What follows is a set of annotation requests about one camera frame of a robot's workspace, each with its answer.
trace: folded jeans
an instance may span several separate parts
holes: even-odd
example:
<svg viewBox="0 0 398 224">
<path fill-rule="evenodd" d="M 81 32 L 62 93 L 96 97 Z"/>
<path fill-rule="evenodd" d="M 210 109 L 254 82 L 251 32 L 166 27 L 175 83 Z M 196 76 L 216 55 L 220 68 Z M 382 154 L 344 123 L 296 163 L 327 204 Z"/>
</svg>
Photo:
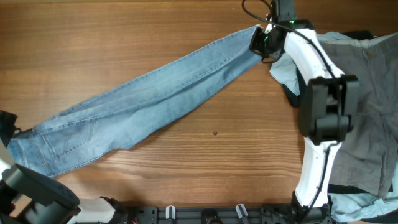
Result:
<svg viewBox="0 0 398 224">
<path fill-rule="evenodd" d="M 17 135 L 8 150 L 16 163 L 53 177 L 129 149 L 257 64 L 261 57 L 249 51 L 256 27 L 72 106 Z"/>
</svg>

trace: jeans back pocket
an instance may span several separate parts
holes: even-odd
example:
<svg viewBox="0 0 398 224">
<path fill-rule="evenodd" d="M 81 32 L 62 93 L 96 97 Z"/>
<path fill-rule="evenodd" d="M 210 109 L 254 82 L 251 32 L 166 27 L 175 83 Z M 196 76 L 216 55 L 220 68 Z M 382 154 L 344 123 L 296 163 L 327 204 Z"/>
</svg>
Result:
<svg viewBox="0 0 398 224">
<path fill-rule="evenodd" d="M 69 152 L 89 143 L 93 138 L 94 123 L 94 121 L 80 123 L 44 134 L 44 141 L 51 149 L 53 158 L 59 160 Z"/>
</svg>

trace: robotic arm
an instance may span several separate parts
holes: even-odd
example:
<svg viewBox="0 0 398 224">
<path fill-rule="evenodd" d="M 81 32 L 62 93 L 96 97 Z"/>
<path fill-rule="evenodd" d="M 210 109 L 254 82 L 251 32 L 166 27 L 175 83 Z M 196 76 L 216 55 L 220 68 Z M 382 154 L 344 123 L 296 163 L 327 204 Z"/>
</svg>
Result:
<svg viewBox="0 0 398 224">
<path fill-rule="evenodd" d="M 277 52 L 289 54 L 295 62 L 300 84 L 299 129 L 304 136 L 305 154 L 302 174 L 287 205 L 234 208 L 124 208 L 114 199 L 79 200 L 66 186 L 5 159 L 0 148 L 0 223 L 160 223 L 160 224 L 243 224 L 324 223 L 329 224 L 330 205 L 327 187 L 333 160 L 346 133 L 353 129 L 358 105 L 359 83 L 345 75 L 319 44 L 308 20 L 296 20 L 293 0 L 273 0 L 271 14 L 259 18 L 268 22 L 258 27 L 250 50 L 268 58 Z M 16 116 L 0 111 L 0 134 L 7 146 L 16 127 Z M 12 200 L 25 194 L 34 201 L 17 217 Z"/>
</svg>

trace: blue jeans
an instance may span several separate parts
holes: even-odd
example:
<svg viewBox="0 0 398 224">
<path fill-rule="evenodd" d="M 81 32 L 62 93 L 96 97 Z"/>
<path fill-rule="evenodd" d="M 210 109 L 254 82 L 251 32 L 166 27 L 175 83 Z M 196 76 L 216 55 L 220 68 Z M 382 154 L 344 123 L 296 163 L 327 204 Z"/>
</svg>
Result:
<svg viewBox="0 0 398 224">
<path fill-rule="evenodd" d="M 8 149 L 18 164 L 47 176 L 129 149 L 189 113 L 257 64 L 249 51 L 256 26 L 196 50 L 24 131 Z"/>
</svg>

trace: wood grain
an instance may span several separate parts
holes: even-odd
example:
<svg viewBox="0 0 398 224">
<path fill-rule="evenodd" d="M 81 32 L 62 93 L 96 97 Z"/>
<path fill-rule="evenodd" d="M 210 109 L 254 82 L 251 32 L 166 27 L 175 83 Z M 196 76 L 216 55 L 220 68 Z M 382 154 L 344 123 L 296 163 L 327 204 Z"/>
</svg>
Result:
<svg viewBox="0 0 398 224">
<path fill-rule="evenodd" d="M 0 4 L 0 109 L 18 114 L 22 129 L 258 24 L 240 1 L 58 2 L 69 3 Z M 296 1 L 319 33 L 395 32 L 397 6 Z M 297 110 L 259 64 L 136 147 L 58 180 L 81 198 L 158 206 L 289 202 L 303 157 L 296 124 Z"/>
</svg>

